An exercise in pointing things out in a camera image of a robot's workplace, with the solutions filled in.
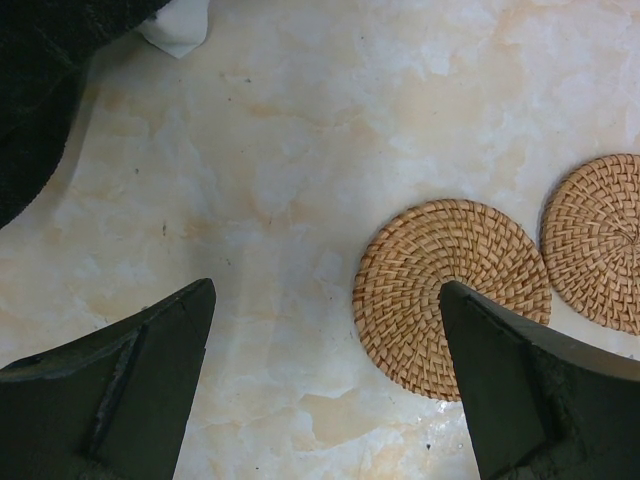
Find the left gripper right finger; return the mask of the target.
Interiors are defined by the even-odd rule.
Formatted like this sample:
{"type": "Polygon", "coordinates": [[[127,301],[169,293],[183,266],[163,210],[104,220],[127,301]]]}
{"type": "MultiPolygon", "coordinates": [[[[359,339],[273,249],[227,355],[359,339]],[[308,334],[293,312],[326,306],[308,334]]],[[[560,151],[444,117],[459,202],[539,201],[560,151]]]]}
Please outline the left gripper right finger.
{"type": "Polygon", "coordinates": [[[636,479],[639,363],[474,301],[457,380],[483,479],[636,479]]]}

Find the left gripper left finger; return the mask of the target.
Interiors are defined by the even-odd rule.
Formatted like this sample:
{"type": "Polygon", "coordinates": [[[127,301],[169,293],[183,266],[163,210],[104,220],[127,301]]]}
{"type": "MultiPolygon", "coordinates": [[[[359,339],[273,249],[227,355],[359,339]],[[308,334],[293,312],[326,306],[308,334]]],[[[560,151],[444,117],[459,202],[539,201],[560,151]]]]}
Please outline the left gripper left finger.
{"type": "Polygon", "coordinates": [[[212,280],[200,279],[3,367],[2,478],[172,478],[215,303],[212,280]]]}

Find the woven rattan coaster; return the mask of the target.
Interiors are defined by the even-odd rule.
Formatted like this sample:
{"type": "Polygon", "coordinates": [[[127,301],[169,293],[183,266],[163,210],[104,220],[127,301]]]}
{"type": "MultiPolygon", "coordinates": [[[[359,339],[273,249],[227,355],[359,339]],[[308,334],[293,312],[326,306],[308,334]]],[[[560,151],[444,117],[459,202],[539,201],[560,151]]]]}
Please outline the woven rattan coaster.
{"type": "Polygon", "coordinates": [[[359,340],[404,389],[457,402],[457,356],[480,343],[474,301],[546,325],[551,285],[542,255],[508,215],[466,199],[438,199],[393,217],[373,236],[354,278],[359,340]]]}
{"type": "Polygon", "coordinates": [[[574,311],[639,334],[639,156],[618,153],[569,172],[551,193],[540,246],[552,287],[574,311]]]}

